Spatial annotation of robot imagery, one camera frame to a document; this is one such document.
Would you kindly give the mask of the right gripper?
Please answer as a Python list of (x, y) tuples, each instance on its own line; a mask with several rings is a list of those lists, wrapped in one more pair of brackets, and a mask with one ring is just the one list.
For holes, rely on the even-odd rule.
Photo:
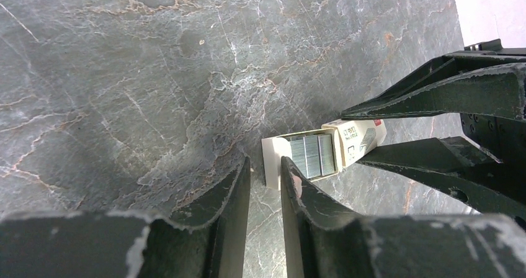
[(482, 213), (525, 222), (525, 49), (495, 39), (438, 56), (373, 99), (343, 110), (343, 120), (459, 113), (462, 137), (379, 146), (359, 164), (400, 174)]

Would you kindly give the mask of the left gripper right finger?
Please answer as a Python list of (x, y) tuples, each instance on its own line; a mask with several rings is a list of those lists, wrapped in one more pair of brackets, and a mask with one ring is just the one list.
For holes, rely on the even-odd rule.
[(284, 156), (289, 277), (524, 277), (525, 231), (502, 214), (361, 215)]

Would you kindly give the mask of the staple box grey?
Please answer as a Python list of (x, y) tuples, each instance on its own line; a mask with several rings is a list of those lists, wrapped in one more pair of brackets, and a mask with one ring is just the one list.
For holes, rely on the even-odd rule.
[(261, 140), (265, 185), (280, 190), (281, 158), (288, 157), (310, 181), (342, 171), (340, 137), (333, 128), (289, 133)]

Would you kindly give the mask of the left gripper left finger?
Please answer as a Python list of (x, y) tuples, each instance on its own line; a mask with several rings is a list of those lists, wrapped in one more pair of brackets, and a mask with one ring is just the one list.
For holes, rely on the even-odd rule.
[(1, 220), (2, 277), (241, 277), (250, 161), (171, 216), (38, 211)]

